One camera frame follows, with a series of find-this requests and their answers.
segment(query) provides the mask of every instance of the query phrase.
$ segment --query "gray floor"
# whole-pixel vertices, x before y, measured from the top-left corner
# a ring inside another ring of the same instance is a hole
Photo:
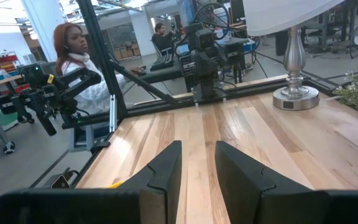
[[[269,46],[261,45],[258,52],[282,61],[283,57],[275,56],[274,39],[267,37],[265,40]],[[148,64],[155,60],[155,55],[149,55],[122,62],[126,67]],[[349,70],[356,71],[358,59],[351,59],[345,52],[339,54],[326,53],[322,56],[312,58],[307,54],[305,71],[314,73],[323,78],[345,74]],[[268,77],[283,75],[286,73],[282,64],[269,58],[258,56]],[[246,56],[246,62],[250,62],[250,55]],[[261,68],[256,64],[254,69],[245,76],[245,80],[258,80],[265,78]],[[335,83],[342,83],[343,78],[333,79]],[[182,78],[153,84],[156,88],[168,94],[180,94],[186,92],[185,82]],[[152,97],[141,87],[128,83],[124,89],[126,103],[135,103],[151,100]],[[19,124],[7,132],[7,135],[16,143],[17,151],[9,156],[2,153],[3,144],[0,141],[0,195],[9,190],[30,186],[37,180],[51,164],[53,164],[68,147],[69,131],[62,130],[59,121],[53,121],[58,134],[48,136],[40,123]],[[77,152],[67,154],[39,183],[41,186],[51,175],[63,172],[67,167],[80,170],[90,158],[88,152]]]

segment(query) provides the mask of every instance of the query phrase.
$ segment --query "yellow object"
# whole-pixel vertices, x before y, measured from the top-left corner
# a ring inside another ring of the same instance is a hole
[[[109,188],[109,189],[116,189],[117,187],[119,187],[121,184],[123,184],[124,183],[124,181],[119,181],[119,182],[117,182],[117,183],[115,183],[115,184],[113,184],[113,185],[110,185],[109,187],[107,187],[107,188]]]
[[[53,78],[55,78],[54,75],[50,74],[49,78],[48,78],[48,83],[49,84],[52,84]]]

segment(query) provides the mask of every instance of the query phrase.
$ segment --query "white sweater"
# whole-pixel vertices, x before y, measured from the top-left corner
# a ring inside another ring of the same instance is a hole
[[[96,68],[94,63],[90,60],[90,56],[88,54],[78,55],[78,54],[71,54],[71,53],[69,54],[69,56],[72,57],[73,59],[77,59],[83,62],[87,67],[87,69],[98,73],[102,78],[102,81],[99,84],[90,86],[86,90],[82,91],[79,95],[74,97],[74,99],[78,102],[77,108],[81,110],[85,110],[89,114],[96,114],[96,113],[109,111],[110,92],[107,88],[106,82],[104,81],[103,74]],[[72,72],[77,68],[81,68],[81,65],[78,65],[73,62],[65,62],[62,65],[63,75],[66,75],[67,73]],[[124,76],[121,74],[117,74],[116,77],[119,83],[119,87],[123,89],[127,81],[125,80]],[[76,85],[80,81],[81,81],[80,79],[77,79],[71,82],[70,84],[68,84],[68,86],[71,87],[73,85]]]

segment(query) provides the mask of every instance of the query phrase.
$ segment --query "lamp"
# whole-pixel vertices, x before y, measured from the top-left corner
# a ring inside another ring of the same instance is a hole
[[[242,0],[251,36],[289,30],[284,56],[288,86],[273,93],[273,105],[284,110],[306,110],[319,103],[318,90],[303,86],[300,72],[305,66],[300,28],[297,25],[343,2],[343,0]]]

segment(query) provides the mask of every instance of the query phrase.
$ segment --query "woman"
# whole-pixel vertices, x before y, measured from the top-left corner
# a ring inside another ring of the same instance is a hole
[[[58,75],[66,75],[77,68],[87,68],[98,73],[102,81],[99,84],[92,85],[85,91],[82,91],[75,97],[78,102],[78,108],[87,111],[89,114],[96,114],[108,111],[110,108],[110,92],[104,81],[103,74],[96,68],[94,63],[90,60],[88,52],[88,44],[86,43],[85,35],[81,28],[69,22],[60,24],[56,27],[53,33],[55,41],[55,50],[58,56],[56,62],[56,71]],[[133,68],[133,73],[141,73],[140,68]],[[124,88],[127,83],[123,75],[116,75],[120,88]],[[76,85],[80,82],[77,79],[69,84],[69,86]]]

